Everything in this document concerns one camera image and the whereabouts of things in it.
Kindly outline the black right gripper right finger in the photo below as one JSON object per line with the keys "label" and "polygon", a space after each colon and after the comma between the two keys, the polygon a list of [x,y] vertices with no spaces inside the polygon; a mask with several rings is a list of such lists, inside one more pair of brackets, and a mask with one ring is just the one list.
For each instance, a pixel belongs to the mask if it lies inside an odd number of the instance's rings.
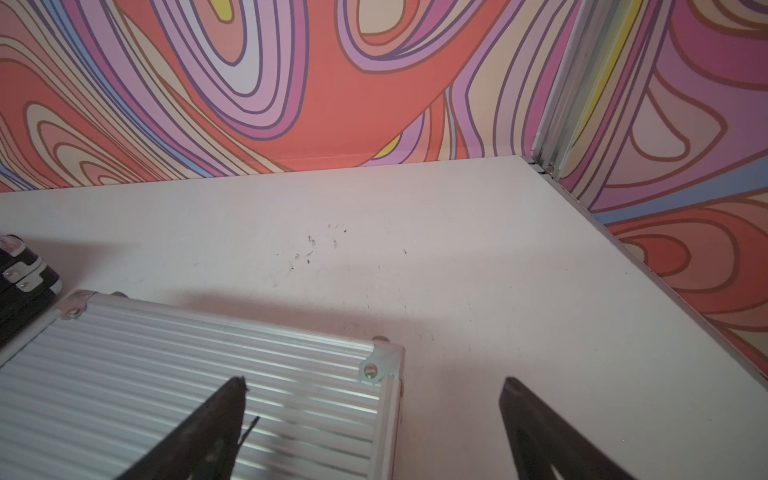
{"label": "black right gripper right finger", "polygon": [[519,379],[505,379],[499,408],[520,479],[632,477]]}

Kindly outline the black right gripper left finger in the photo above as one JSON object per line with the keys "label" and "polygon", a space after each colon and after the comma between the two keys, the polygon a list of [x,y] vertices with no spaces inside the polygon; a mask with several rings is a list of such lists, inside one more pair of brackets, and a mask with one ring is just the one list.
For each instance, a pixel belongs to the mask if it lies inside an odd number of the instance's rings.
{"label": "black right gripper left finger", "polygon": [[247,393],[245,378],[230,378],[120,477],[231,478],[240,448],[260,420],[243,427]]}

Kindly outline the silver aluminium poker case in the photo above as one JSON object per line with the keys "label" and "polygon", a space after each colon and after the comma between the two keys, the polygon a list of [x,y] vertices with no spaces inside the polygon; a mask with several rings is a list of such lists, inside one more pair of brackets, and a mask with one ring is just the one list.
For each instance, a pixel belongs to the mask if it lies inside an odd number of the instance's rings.
{"label": "silver aluminium poker case", "polygon": [[1,475],[113,479],[233,377],[236,479],[388,479],[401,346],[77,291],[1,350]]}

